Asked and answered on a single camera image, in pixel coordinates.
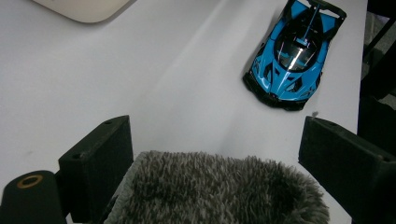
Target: car windshield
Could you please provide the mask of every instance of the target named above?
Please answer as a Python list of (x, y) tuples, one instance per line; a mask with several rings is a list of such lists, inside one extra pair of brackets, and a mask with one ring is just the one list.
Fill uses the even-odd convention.
[(308, 69), (315, 62), (317, 52), (316, 41), (301, 40), (294, 34), (280, 36), (275, 44), (276, 60), (291, 72)]

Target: furry cloth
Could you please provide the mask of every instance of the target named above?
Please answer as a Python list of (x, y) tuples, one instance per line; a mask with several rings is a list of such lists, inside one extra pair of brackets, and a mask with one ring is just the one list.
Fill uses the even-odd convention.
[(321, 197), (314, 179), (275, 161), (150, 151), (125, 175), (105, 224), (328, 223)]

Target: white table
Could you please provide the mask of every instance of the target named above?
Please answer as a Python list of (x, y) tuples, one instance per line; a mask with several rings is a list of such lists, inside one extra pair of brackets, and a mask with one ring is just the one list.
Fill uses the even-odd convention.
[[(134, 154), (205, 151), (298, 163), (305, 116), (357, 130), (364, 0), (347, 18), (304, 110), (260, 103), (241, 77), (286, 0), (137, 0), (82, 24), (29, 0), (0, 2), (0, 187), (57, 160), (99, 123), (129, 115)], [(350, 217), (327, 192), (332, 224)]]

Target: blue sports car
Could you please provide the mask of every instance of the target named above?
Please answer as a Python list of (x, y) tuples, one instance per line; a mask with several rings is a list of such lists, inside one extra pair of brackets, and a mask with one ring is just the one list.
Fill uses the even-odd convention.
[(263, 103), (301, 110), (316, 91), (332, 38), (347, 14), (322, 0), (289, 0), (243, 80)]

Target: blue toy car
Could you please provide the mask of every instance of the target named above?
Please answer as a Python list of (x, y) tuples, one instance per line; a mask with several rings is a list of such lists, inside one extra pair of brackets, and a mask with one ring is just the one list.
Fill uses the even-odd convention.
[(316, 91), (332, 38), (347, 14), (322, 0), (289, 0), (243, 80), (263, 103), (301, 110)]

